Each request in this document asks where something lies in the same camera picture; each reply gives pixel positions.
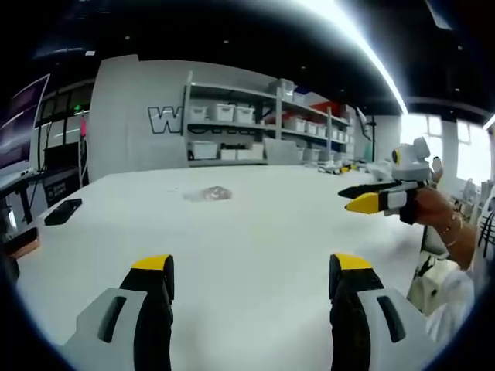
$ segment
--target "chair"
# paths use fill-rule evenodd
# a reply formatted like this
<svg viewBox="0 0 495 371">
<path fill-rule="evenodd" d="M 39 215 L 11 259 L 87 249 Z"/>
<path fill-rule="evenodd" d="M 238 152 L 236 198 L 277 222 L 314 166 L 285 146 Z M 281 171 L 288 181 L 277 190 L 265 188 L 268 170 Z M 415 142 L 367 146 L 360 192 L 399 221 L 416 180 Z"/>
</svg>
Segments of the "chair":
<svg viewBox="0 0 495 371">
<path fill-rule="evenodd" d="M 298 150 L 293 141 L 265 138 L 266 158 L 269 165 L 300 165 Z"/>
<path fill-rule="evenodd" d="M 186 143 L 181 135 L 156 135 L 157 139 L 141 143 L 136 170 L 188 168 Z"/>
</svg>

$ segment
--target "black phone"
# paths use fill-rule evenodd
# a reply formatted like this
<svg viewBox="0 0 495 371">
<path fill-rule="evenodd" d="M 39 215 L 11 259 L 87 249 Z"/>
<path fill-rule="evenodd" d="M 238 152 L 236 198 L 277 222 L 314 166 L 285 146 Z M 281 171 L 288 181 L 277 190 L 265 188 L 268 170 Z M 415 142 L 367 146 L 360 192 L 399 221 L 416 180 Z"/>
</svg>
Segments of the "black phone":
<svg viewBox="0 0 495 371">
<path fill-rule="evenodd" d="M 66 199 L 45 218 L 45 225 L 59 226 L 64 224 L 82 203 L 82 199 Z"/>
</svg>

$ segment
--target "clear plastic bag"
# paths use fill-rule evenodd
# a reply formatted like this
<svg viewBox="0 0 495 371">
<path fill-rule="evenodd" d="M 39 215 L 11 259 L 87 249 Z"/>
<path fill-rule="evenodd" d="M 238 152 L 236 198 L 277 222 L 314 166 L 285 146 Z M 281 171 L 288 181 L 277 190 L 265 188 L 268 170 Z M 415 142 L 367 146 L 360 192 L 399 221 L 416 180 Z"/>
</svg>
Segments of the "clear plastic bag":
<svg viewBox="0 0 495 371">
<path fill-rule="evenodd" d="M 218 185 L 199 191 L 184 193 L 184 199 L 188 199 L 189 201 L 218 201 L 231 198 L 232 191 Z"/>
</svg>

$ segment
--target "ceiling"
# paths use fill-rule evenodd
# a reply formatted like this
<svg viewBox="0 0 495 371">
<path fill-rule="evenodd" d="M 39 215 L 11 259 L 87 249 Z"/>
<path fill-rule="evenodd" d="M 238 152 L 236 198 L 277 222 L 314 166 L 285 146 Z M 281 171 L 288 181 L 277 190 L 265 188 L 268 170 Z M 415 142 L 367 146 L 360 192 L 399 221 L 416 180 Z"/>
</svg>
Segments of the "ceiling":
<svg viewBox="0 0 495 371">
<path fill-rule="evenodd" d="M 495 109 L 491 79 L 480 67 L 486 60 L 481 63 L 476 54 L 479 45 L 462 37 L 466 33 L 439 29 L 423 0 L 348 0 L 345 6 L 406 103 L 406 97 L 461 102 L 486 112 L 471 117 L 478 122 Z M 36 17 L 41 11 L 48 16 Z M 23 15 L 38 32 L 9 40 L 9 62 L 17 73 L 9 74 L 2 104 L 42 73 L 52 74 L 54 90 L 95 77 L 101 59 L 137 53 L 142 60 L 237 66 L 294 80 L 331 100 L 366 107 L 368 114 L 399 113 L 368 58 L 295 0 L 55 0 Z M 87 50 L 95 56 L 85 56 Z M 466 114 L 414 102 L 410 111 Z"/>
</svg>

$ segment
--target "white tabletop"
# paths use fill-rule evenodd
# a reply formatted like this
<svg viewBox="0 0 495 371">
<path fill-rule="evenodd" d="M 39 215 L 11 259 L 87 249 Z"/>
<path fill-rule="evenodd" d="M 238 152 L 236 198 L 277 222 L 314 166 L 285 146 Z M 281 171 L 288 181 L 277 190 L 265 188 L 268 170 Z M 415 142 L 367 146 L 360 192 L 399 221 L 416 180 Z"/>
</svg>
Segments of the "white tabletop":
<svg viewBox="0 0 495 371">
<path fill-rule="evenodd" d="M 368 259 L 404 295 L 418 263 L 420 226 L 344 209 L 337 192 L 368 181 L 302 166 L 109 175 L 71 196 L 83 205 L 66 224 L 38 218 L 41 247 L 19 260 L 19 292 L 47 338 L 64 344 L 77 315 L 134 262 L 172 254 L 174 370 L 329 369 L 330 254 Z M 210 186 L 232 199 L 183 198 Z"/>
</svg>

